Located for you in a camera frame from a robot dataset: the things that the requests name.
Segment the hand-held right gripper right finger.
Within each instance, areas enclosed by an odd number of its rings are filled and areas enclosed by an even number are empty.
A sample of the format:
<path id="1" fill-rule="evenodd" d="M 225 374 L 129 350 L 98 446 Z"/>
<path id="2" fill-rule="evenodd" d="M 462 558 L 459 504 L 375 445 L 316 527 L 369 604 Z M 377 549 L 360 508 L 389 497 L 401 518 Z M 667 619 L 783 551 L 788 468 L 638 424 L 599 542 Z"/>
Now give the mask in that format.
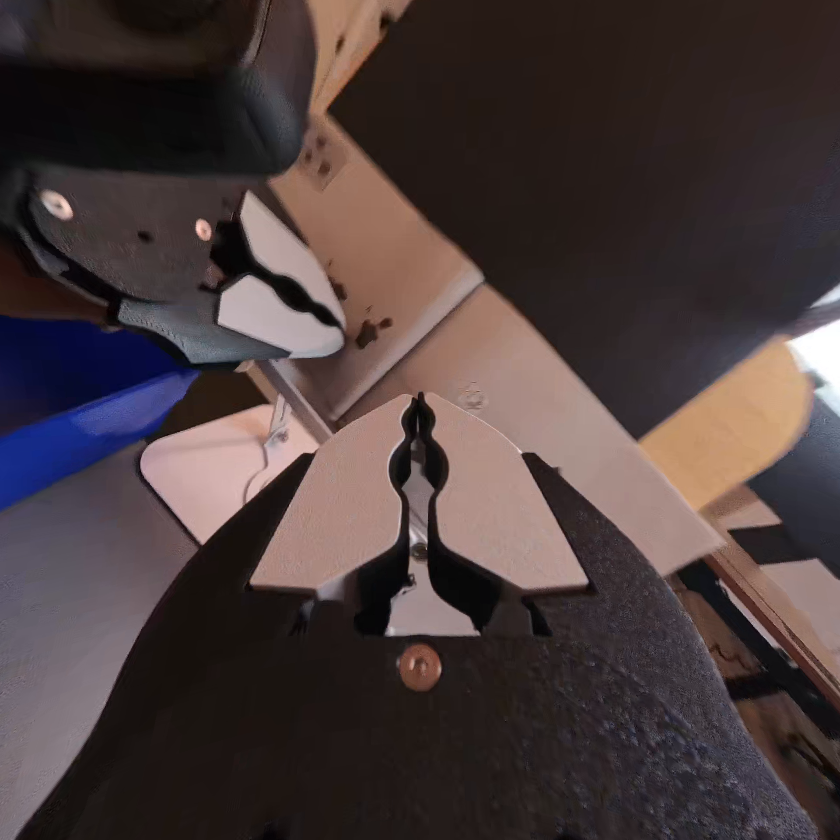
<path id="1" fill-rule="evenodd" d="M 418 408 L 432 544 L 523 595 L 584 591 L 587 575 L 522 451 L 437 394 Z"/>

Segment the curved wooden panel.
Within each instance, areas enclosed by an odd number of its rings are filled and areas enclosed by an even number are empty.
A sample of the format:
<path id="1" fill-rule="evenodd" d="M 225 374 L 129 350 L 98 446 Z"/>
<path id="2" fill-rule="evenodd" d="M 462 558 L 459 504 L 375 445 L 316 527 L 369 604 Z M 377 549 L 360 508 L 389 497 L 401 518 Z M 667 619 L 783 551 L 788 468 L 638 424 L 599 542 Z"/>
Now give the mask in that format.
<path id="1" fill-rule="evenodd" d="M 773 337 L 639 441 L 694 511 L 772 467 L 803 436 L 814 385 Z"/>

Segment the white book stand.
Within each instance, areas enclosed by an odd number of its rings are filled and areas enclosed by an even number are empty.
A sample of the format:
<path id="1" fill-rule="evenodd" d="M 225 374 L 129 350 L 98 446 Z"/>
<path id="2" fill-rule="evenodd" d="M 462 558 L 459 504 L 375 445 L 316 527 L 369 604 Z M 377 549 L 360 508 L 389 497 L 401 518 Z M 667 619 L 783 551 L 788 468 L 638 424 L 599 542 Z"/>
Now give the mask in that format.
<path id="1" fill-rule="evenodd" d="M 201 373 L 146 445 L 143 481 L 197 544 L 333 434 L 299 374 L 288 362 Z"/>

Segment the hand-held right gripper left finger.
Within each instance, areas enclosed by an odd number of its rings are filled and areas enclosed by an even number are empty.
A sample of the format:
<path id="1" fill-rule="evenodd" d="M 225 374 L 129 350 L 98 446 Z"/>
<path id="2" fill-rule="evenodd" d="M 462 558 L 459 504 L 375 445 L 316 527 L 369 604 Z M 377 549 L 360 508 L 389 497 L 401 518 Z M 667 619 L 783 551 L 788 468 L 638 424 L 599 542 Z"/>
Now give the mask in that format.
<path id="1" fill-rule="evenodd" d="M 357 573 L 397 545 L 404 498 L 390 470 L 410 442 L 414 403 L 399 395 L 319 447 L 251 575 L 253 589 L 347 598 Z"/>

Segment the large blue plastic bin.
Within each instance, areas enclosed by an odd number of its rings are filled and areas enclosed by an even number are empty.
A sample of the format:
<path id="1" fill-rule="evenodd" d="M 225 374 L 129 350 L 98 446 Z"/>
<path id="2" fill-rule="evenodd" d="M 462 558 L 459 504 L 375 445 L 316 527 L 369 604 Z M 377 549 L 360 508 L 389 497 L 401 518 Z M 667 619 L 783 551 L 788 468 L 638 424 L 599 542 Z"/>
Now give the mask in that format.
<path id="1" fill-rule="evenodd" d="M 199 372 L 131 332 L 1 318 L 1 509 L 160 428 Z"/>

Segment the open instruction booklet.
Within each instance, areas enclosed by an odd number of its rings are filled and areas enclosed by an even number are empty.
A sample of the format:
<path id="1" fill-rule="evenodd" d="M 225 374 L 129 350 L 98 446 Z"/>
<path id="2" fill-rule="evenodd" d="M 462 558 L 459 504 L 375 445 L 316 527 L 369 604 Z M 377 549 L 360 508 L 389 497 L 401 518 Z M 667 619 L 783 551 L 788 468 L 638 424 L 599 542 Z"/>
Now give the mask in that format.
<path id="1" fill-rule="evenodd" d="M 325 114 L 271 184 L 341 298 L 344 348 L 284 363 L 338 428 L 436 394 L 538 455 L 672 574 L 721 546 L 543 336 Z"/>

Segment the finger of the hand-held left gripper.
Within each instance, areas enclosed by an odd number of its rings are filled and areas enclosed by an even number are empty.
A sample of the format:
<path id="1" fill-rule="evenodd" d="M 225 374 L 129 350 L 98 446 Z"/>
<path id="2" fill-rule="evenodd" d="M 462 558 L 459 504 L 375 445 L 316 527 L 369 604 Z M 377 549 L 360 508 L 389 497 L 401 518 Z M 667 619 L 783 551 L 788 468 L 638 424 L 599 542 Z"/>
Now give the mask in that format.
<path id="1" fill-rule="evenodd" d="M 327 325 L 309 311 L 293 309 L 255 276 L 242 276 L 222 291 L 217 323 L 283 350 L 291 359 L 325 358 L 344 346 L 341 327 Z"/>
<path id="2" fill-rule="evenodd" d="M 250 276 L 290 310 L 319 322 L 346 322 L 327 270 L 267 192 L 246 191 L 233 218 L 230 276 Z"/>

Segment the wooden background desk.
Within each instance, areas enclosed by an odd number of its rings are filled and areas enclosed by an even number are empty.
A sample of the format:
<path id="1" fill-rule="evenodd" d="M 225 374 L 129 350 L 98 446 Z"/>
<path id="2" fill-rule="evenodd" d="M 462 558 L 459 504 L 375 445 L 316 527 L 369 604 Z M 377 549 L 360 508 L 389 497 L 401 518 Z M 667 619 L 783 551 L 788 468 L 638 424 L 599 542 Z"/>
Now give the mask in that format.
<path id="1" fill-rule="evenodd" d="M 770 651 L 786 654 L 809 689 L 839 710 L 838 579 L 816 559 L 760 565 L 733 537 L 735 530 L 781 524 L 746 485 L 701 510 L 723 544 L 705 563 L 735 598 L 735 609 Z"/>

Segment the black panel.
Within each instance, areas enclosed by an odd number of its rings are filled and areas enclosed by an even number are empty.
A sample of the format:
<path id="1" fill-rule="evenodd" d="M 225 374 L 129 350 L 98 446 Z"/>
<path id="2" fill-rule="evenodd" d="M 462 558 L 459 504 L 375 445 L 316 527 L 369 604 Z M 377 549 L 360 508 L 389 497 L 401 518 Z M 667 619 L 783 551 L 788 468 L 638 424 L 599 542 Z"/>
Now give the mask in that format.
<path id="1" fill-rule="evenodd" d="M 330 116 L 641 438 L 838 284 L 838 2 L 411 2 Z"/>

